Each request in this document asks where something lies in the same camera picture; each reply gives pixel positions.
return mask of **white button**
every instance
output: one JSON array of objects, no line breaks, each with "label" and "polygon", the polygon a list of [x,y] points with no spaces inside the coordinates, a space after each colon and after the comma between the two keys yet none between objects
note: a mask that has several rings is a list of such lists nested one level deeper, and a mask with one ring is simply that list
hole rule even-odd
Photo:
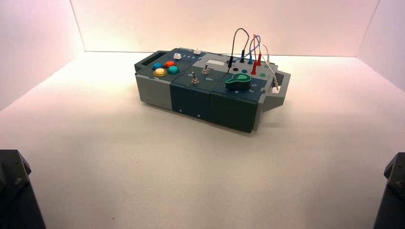
[{"label": "white button", "polygon": [[200,55],[201,54],[201,50],[199,50],[199,49],[194,49],[194,52],[193,52],[194,54],[196,54],[196,55]]},{"label": "white button", "polygon": [[181,59],[181,54],[180,53],[175,53],[174,56],[173,56],[173,59],[180,60]]}]

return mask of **gray wire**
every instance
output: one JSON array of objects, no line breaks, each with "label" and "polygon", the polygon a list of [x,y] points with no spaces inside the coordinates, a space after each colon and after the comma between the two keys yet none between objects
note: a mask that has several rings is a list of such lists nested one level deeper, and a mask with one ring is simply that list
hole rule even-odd
[{"label": "gray wire", "polygon": [[243,30],[243,31],[246,33],[246,35],[247,35],[247,40],[246,40],[245,47],[243,48],[243,50],[246,49],[247,43],[249,42],[249,39],[250,39],[249,34],[246,32],[246,30],[245,30],[244,28],[239,28],[239,29],[237,29],[237,30],[235,31],[235,34],[234,34],[234,41],[232,42],[232,52],[231,52],[231,56],[234,55],[235,38],[236,38],[236,34],[238,33],[239,30]]}]

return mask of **screw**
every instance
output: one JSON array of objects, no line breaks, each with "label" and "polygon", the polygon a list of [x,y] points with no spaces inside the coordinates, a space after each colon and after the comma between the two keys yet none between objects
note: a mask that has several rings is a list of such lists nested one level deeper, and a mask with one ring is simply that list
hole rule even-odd
[{"label": "screw", "polygon": [[21,184],[22,179],[21,178],[17,178],[14,180],[14,185],[19,185]]},{"label": "screw", "polygon": [[405,184],[402,183],[402,181],[400,181],[400,180],[397,180],[397,181],[395,182],[395,185],[396,185],[398,188],[400,188],[400,189],[405,188]]}]

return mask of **white wall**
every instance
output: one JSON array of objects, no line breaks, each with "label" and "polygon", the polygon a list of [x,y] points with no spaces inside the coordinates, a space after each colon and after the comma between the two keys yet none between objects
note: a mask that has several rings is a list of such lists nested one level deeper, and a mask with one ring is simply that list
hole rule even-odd
[{"label": "white wall", "polygon": [[[87,51],[230,53],[238,27],[272,54],[355,56],[378,0],[72,0]],[[243,36],[237,52],[240,52]]]},{"label": "white wall", "polygon": [[0,0],[0,110],[83,51],[69,0]]},{"label": "white wall", "polygon": [[358,58],[405,91],[405,0],[381,0]]}]

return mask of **teal button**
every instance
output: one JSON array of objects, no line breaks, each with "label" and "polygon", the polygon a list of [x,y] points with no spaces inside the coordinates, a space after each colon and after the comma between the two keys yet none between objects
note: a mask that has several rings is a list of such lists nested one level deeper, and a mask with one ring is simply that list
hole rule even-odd
[{"label": "teal button", "polygon": [[176,74],[179,72],[179,68],[177,66],[170,66],[167,72],[169,74]]}]

